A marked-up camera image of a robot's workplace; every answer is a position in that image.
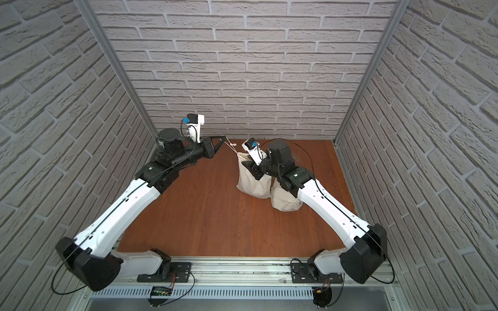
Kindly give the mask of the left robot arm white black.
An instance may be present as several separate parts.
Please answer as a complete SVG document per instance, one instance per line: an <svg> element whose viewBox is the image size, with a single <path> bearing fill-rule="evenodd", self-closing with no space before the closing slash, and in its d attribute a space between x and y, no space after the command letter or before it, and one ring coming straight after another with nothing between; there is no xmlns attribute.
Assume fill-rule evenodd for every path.
<svg viewBox="0 0 498 311"><path fill-rule="evenodd" d="M122 253L112 248L145 208L166 192L181 170L202 158L211 159L226 141L226 136L192 139L181 136L176 128L162 130L152 158L136 172L124 193L85 230L57 243L55 250L63 266L94 292L126 277L168 281L172 277L171 258L163 251Z"/></svg>

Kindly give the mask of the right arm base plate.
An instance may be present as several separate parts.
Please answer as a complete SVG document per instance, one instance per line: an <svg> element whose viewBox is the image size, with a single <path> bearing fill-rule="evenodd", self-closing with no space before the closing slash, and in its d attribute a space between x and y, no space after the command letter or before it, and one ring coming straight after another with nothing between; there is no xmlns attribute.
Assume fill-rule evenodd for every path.
<svg viewBox="0 0 498 311"><path fill-rule="evenodd" d="M292 260L289 264L291 267L291 279L294 284L341 284L344 281L344 278L341 273L330 273L325 275L313 265L309 265L308 263L303 263L300 261Z"/></svg>

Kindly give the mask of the cream cloth bag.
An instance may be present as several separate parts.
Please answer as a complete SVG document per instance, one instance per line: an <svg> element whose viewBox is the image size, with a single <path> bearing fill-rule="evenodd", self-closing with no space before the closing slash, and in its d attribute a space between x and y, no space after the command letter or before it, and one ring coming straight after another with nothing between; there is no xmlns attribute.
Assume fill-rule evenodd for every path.
<svg viewBox="0 0 498 311"><path fill-rule="evenodd" d="M238 152L237 160L239 166L239 181L237 189L252 197L267 199L271 196L272 178L264 175L260 180L256 180L250 171L243 165L249 160L248 154Z"/></svg>
<svg viewBox="0 0 498 311"><path fill-rule="evenodd" d="M277 179L273 182L270 199L274 209L285 213L298 211L303 206L303 202L284 190Z"/></svg>

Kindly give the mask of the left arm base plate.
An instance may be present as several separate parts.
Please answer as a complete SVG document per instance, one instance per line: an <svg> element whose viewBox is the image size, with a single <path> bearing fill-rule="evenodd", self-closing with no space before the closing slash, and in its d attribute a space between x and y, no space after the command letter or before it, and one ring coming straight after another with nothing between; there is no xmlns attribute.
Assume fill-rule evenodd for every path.
<svg viewBox="0 0 498 311"><path fill-rule="evenodd" d="M178 282L187 283L189 281L192 263L173 262L163 263L158 271L151 275L141 274L137 276L137 282Z"/></svg>

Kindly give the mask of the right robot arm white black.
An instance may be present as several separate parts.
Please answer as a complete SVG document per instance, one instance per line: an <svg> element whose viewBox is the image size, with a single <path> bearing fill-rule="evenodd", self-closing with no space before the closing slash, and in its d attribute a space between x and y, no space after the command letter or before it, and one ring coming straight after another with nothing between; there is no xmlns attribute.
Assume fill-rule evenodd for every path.
<svg viewBox="0 0 498 311"><path fill-rule="evenodd" d="M344 248L322 250L307 261L308 274L320 281L331 273L345 273L364 284L387 260L387 234L380 224L370 225L333 197L313 171L298 166L288 144L272 140L266 151L253 138L243 143L249 159L243 166L257 180L271 176L283 190L308 205L341 239Z"/></svg>

